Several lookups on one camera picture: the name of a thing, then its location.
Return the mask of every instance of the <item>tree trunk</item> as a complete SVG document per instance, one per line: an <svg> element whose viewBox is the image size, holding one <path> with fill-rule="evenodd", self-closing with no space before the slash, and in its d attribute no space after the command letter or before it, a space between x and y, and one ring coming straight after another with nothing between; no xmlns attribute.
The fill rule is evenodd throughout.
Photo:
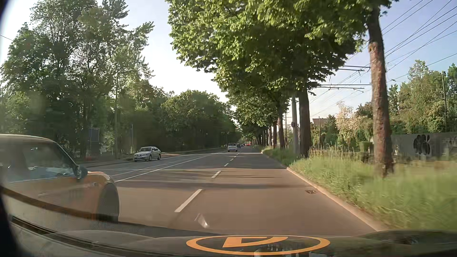
<svg viewBox="0 0 457 257"><path fill-rule="evenodd" d="M298 94L298 110L300 112L300 156L309 157L311 148L311 123L309 119L308 91L300 91Z"/></svg>
<svg viewBox="0 0 457 257"><path fill-rule="evenodd" d="M281 149L284 149L286 147L286 142L284 141L284 128L282 126L282 114L279 115L278 124L279 124L279 147Z"/></svg>
<svg viewBox="0 0 457 257"><path fill-rule="evenodd" d="M268 127L268 145L272 145L272 140L271 140L271 126Z"/></svg>
<svg viewBox="0 0 457 257"><path fill-rule="evenodd" d="M390 138L389 101L386 85L384 43L379 26L379 7L368 18L370 67L372 78L373 143L375 170L382 177L393 172L392 140Z"/></svg>
<svg viewBox="0 0 457 257"><path fill-rule="evenodd" d="M277 121L273 123L273 148L278 145L278 131Z"/></svg>

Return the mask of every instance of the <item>grass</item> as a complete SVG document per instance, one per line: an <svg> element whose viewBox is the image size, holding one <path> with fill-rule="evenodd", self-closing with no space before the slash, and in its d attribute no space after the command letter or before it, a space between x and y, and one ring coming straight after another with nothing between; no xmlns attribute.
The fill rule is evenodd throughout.
<svg viewBox="0 0 457 257"><path fill-rule="evenodd" d="M292 149L280 149L279 147L273 149L272 147L266 147L263 149L263 153L280 161L283 165L289 166L294 161L298 160L298 157L293 153Z"/></svg>
<svg viewBox="0 0 457 257"><path fill-rule="evenodd" d="M390 228L457 230L457 164L397 164L382 179L370 164L332 151L297 160L288 150L264 151Z"/></svg>

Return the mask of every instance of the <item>graffiti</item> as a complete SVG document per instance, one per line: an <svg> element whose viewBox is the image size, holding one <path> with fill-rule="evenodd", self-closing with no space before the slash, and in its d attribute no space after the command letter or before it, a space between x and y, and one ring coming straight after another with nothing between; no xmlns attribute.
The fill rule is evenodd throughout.
<svg viewBox="0 0 457 257"><path fill-rule="evenodd" d="M417 137L414 139L414 142L413 142L413 147L414 147L414 150L416 151L416 154L429 155L431 153L429 141L430 141L430 135L427 135L427 136L425 136L424 134L417 135Z"/></svg>

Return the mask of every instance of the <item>concrete wall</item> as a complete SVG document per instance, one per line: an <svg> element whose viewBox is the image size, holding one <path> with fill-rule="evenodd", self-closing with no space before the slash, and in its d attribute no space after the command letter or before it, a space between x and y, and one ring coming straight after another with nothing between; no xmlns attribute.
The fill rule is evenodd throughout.
<svg viewBox="0 0 457 257"><path fill-rule="evenodd" d="M392 135L394 154L419 159L457 155L457 132Z"/></svg>

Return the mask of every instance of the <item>utility pole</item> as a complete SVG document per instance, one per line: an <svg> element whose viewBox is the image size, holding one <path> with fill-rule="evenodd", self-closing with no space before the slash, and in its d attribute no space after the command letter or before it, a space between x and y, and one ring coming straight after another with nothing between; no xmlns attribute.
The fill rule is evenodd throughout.
<svg viewBox="0 0 457 257"><path fill-rule="evenodd" d="M319 116L319 149L320 149L320 116Z"/></svg>
<svg viewBox="0 0 457 257"><path fill-rule="evenodd" d="M114 158L117 159L117 88L118 88L118 77L116 75L116 98L114 99Z"/></svg>
<svg viewBox="0 0 457 257"><path fill-rule="evenodd" d="M293 132L293 152L299 154L298 127L297 127L297 102L295 95L292 96L292 132Z"/></svg>
<svg viewBox="0 0 457 257"><path fill-rule="evenodd" d="M133 153L133 123L132 123L132 126L131 126L131 144L130 144L130 153Z"/></svg>
<svg viewBox="0 0 457 257"><path fill-rule="evenodd" d="M444 76L446 76L446 72L443 71L441 76L441 81L443 83L443 96L444 96L444 132L447 132L447 102L446 102L446 89L444 87Z"/></svg>
<svg viewBox="0 0 457 257"><path fill-rule="evenodd" d="M286 142L285 142L285 145L286 145L286 147L288 147L289 141L287 140L287 134L288 134L288 129L287 129L287 111L284 112L284 115L286 116L284 118L284 121L286 122L286 124L284 126L284 128L286 129Z"/></svg>

